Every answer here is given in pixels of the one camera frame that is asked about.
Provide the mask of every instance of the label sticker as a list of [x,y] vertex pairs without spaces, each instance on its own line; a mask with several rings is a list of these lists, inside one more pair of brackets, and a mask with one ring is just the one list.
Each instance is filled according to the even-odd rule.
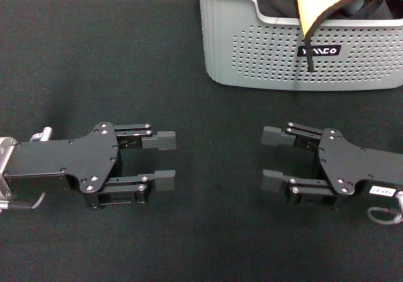
[[381,186],[372,186],[372,188],[370,190],[370,194],[382,195],[382,196],[388,196],[388,197],[393,197],[395,192],[396,192],[396,189],[383,188]]
[[[314,57],[333,57],[340,54],[341,45],[321,45],[312,46],[312,55]],[[307,50],[305,46],[298,47],[297,57],[306,57]]]

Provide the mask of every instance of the cable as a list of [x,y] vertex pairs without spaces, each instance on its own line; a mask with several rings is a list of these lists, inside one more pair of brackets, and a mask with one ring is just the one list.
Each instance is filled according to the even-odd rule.
[[376,207],[376,206],[373,206],[373,207],[371,207],[371,208],[368,209],[368,211],[367,211],[368,217],[369,217],[372,221],[374,221],[375,223],[378,223],[378,224],[382,224],[382,225],[393,225],[393,224],[401,223],[401,222],[403,221],[402,214],[396,215],[396,217],[393,218],[393,219],[391,219],[391,220],[380,220],[380,219],[375,218],[375,217],[372,215],[372,212],[390,213],[390,210],[389,210],[388,208],[378,208],[378,207]]
[[42,193],[38,199],[37,202],[35,202],[35,204],[32,205],[32,210],[38,208],[38,206],[40,206],[40,204],[42,203],[43,199],[45,199],[46,193]]

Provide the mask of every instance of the basket logo text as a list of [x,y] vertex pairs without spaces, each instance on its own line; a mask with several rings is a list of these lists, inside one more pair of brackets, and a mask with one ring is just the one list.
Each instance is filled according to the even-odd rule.
[[[334,57],[340,54],[341,45],[321,45],[312,46],[312,55],[314,57]],[[308,54],[305,46],[299,46],[298,57],[306,57]]]

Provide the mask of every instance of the gray plastic basket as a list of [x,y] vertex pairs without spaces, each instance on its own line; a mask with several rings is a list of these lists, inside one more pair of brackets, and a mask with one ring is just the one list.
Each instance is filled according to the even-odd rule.
[[337,56],[298,57],[298,19],[270,18],[257,0],[200,0],[207,72],[221,84],[262,89],[341,91],[403,84],[403,19],[327,20],[312,45],[341,45]]

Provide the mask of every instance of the black table surface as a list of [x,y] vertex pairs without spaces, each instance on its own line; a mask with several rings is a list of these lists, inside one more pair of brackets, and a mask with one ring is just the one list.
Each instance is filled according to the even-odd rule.
[[[403,151],[403,87],[229,87],[205,70],[198,0],[0,0],[0,135],[54,139],[100,121],[174,130],[174,152],[125,151],[125,174],[175,169],[148,205],[89,211],[77,192],[0,216],[3,281],[402,281],[403,231],[365,209],[260,191],[263,126],[334,127]],[[35,200],[37,196],[24,199]]]

